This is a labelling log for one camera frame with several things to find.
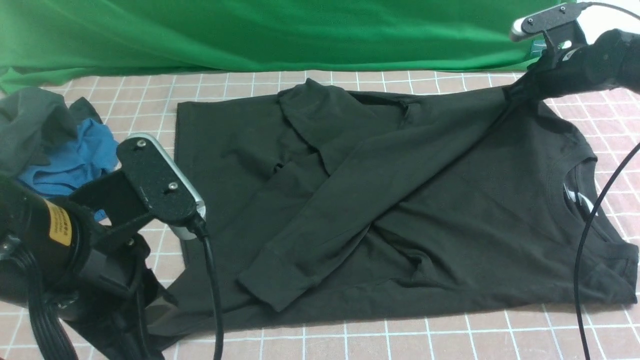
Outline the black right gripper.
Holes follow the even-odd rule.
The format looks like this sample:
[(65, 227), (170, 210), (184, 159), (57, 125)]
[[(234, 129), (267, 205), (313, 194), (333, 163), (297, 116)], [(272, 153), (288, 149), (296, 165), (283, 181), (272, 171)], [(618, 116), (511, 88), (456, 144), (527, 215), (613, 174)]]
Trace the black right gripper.
[(542, 101), (624, 88), (640, 92), (640, 37), (607, 30), (589, 45), (545, 54), (505, 90), (511, 101)]

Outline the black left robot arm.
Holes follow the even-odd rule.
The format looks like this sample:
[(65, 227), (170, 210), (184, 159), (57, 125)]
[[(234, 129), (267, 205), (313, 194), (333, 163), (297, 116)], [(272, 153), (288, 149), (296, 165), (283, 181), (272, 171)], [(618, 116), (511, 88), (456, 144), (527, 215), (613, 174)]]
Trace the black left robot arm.
[(154, 215), (117, 171), (45, 199), (1, 177), (1, 300), (27, 309), (45, 360), (77, 360), (66, 326), (109, 360), (162, 360), (146, 307), (169, 296), (140, 234)]

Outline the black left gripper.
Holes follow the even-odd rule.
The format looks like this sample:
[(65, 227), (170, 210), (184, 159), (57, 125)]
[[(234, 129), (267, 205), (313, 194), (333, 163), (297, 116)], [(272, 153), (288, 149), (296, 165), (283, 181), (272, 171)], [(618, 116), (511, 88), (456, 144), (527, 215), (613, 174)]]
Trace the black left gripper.
[(73, 219), (70, 244), (55, 280), (58, 315), (110, 360), (162, 360), (162, 342), (147, 326), (147, 307), (174, 299), (146, 260), (146, 219), (105, 225)]

